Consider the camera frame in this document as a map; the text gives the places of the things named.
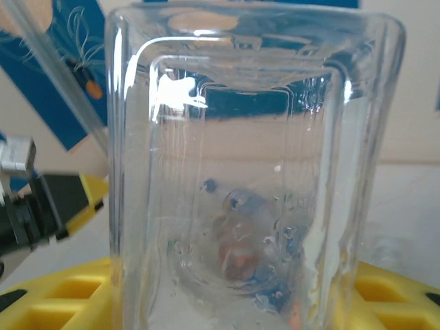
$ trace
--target yellow ice cube tray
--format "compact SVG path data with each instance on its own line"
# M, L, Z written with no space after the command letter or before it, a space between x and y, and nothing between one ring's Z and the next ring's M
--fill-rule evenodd
M0 329L112 329L109 270L104 258L9 289ZM361 263L347 330L440 330L440 289Z

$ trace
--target clear plastic tube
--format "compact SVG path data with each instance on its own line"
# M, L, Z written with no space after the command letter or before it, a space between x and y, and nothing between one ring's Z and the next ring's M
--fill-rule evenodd
M2 6L21 31L27 45L45 73L57 88L83 129L92 134L101 151L107 155L104 124L67 66L59 58L49 38L41 31L26 6L26 1L3 0Z

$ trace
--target yellow plastic tray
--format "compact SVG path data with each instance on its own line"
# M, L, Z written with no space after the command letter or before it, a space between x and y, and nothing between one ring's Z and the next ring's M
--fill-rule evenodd
M0 329L112 329L109 266L100 259L11 288L27 294L0 312ZM440 330L440 289L364 263L355 288L347 330Z

